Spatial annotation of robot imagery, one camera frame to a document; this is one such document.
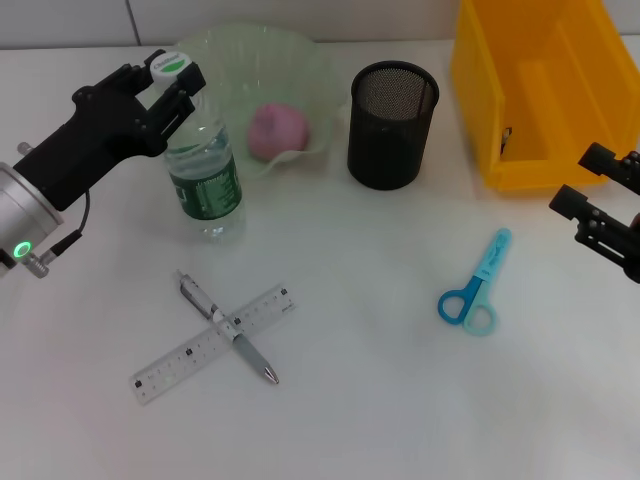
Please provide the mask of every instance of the green bottle label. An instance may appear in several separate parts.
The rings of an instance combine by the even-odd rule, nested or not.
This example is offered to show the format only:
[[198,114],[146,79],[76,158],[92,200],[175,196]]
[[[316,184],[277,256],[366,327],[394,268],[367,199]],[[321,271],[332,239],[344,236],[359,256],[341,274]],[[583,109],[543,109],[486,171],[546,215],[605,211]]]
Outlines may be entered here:
[[218,173],[199,180],[171,175],[184,213],[197,220],[215,220],[231,213],[242,200],[236,163],[229,163]]

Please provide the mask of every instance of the scissor blade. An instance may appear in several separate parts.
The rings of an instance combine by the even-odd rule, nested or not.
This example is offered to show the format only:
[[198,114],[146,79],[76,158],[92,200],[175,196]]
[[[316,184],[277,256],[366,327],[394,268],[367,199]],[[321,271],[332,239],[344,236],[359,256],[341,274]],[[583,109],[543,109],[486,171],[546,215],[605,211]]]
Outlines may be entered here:
[[498,273],[504,257],[507,255],[507,251],[511,246],[511,237],[511,230],[507,228],[498,230],[480,266],[476,270],[476,273],[474,273],[476,277],[485,282],[491,282],[495,274]]

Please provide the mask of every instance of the white bottle cap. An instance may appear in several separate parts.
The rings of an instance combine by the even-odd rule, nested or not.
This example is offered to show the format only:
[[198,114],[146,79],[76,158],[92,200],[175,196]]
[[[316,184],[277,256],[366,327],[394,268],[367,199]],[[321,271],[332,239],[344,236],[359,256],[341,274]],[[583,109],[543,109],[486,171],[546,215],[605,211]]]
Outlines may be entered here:
[[178,74],[191,65],[188,55],[181,52],[167,52],[151,62],[151,78],[158,90],[164,92],[176,81]]

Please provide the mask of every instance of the pink object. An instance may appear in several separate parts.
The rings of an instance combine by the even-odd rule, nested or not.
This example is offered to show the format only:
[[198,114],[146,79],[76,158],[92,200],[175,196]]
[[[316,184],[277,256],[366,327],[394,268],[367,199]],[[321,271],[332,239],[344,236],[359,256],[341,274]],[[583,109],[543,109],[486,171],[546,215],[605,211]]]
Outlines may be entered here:
[[282,152],[304,150],[309,141],[309,124],[295,108],[268,103],[256,110],[248,137],[251,153],[271,161]]

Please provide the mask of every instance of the green indicator light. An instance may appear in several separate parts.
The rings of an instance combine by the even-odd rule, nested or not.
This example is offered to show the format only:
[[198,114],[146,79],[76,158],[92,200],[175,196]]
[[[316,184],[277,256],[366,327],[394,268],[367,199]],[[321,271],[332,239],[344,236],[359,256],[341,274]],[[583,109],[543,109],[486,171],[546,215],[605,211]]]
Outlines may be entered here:
[[13,249],[13,256],[16,258],[24,257],[31,251],[31,242],[22,242]]

